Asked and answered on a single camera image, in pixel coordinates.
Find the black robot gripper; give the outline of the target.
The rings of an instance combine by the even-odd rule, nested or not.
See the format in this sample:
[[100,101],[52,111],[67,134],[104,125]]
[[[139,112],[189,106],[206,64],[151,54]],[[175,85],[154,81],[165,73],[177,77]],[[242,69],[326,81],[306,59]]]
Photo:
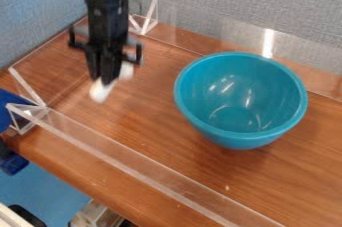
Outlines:
[[102,83],[110,85],[119,77],[122,62],[141,65],[143,60],[143,45],[128,35],[130,0],[84,2],[88,25],[70,27],[68,45],[86,52],[91,79],[100,76]]

